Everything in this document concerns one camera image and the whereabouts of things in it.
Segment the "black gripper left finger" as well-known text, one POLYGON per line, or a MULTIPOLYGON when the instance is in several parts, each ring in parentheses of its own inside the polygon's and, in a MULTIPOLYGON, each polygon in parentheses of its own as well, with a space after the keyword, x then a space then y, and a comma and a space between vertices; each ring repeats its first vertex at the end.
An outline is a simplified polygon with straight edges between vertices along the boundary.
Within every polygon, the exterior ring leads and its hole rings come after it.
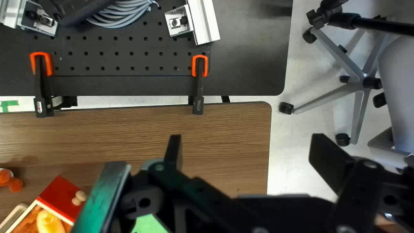
POLYGON ((182 200, 186 203, 225 203, 233 198, 212 185, 207 179, 195 176, 190 177, 181 165, 180 134, 168 138, 164 156, 154 161, 146 169, 150 192, 147 198, 153 203, 167 203, 182 200))

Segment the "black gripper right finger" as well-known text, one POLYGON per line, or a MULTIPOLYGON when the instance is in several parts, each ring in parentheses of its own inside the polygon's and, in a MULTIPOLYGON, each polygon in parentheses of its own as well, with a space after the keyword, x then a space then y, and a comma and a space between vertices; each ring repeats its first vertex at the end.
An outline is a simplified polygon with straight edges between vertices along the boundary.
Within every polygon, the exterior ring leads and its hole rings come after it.
POLYGON ((352 156, 323 133, 310 138, 309 163, 349 209, 414 214, 413 172, 388 170, 382 163, 352 156))

